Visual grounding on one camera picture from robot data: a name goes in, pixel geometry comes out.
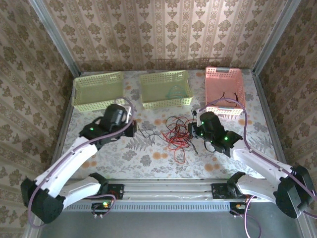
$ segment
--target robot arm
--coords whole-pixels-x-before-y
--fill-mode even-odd
[[[134,136],[135,121],[122,133],[91,142],[95,138],[113,134],[125,127],[129,121],[129,112],[120,105],[111,104],[103,117],[97,118],[83,128],[69,150],[50,168],[34,181],[26,178],[21,184],[24,205],[29,205],[33,192],[40,187],[34,197],[31,211],[44,223],[50,223],[72,203],[92,195],[107,194],[108,182],[98,173],[90,174],[89,177],[77,183],[64,185],[78,168],[105,144],[116,141],[121,136]]]
[[[313,198],[284,172],[292,174],[310,191],[316,192],[312,179],[304,167],[292,167],[273,160],[252,147],[249,149],[240,135],[224,130],[218,116],[213,112],[197,115],[197,122],[190,123],[188,127],[192,137],[210,142],[215,151],[228,157],[232,156],[234,160],[248,165],[265,178],[254,178],[237,172],[227,182],[230,197],[245,194],[267,199],[292,218],[298,218],[312,203]]]

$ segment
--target floral wallpaper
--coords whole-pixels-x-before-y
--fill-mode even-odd
[[[51,162],[72,76],[27,0],[0,0],[0,238],[27,222],[21,182]]]
[[[317,1],[302,0],[260,73],[288,163],[317,187]]]
[[[286,0],[45,0],[81,71],[252,68]]]

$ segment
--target gray floor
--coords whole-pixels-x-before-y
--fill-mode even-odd
[[[262,227],[262,238],[301,238],[296,220],[272,203],[253,203],[250,215]],[[251,219],[249,234],[257,238],[259,229]],[[229,213],[127,213],[112,212],[103,219],[91,213],[64,212],[46,225],[41,238],[245,238],[242,219]]]

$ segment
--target plastic basket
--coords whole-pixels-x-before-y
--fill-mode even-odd
[[[145,109],[190,105],[193,93],[187,71],[149,73],[140,76],[141,102]]]
[[[107,108],[123,96],[123,72],[104,73],[74,79],[72,106],[80,112]]]
[[[235,99],[245,107],[245,96],[241,70],[238,68],[207,67],[206,68],[206,104],[221,97]],[[215,106],[207,107],[207,112],[238,116],[243,111],[235,103],[225,100]]]

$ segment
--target yellow basket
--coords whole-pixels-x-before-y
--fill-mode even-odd
[[[187,71],[149,73],[140,76],[141,102],[145,109],[190,105],[193,93]]]
[[[122,96],[123,72],[97,74],[74,79],[71,104],[80,112],[89,112],[105,109]]]

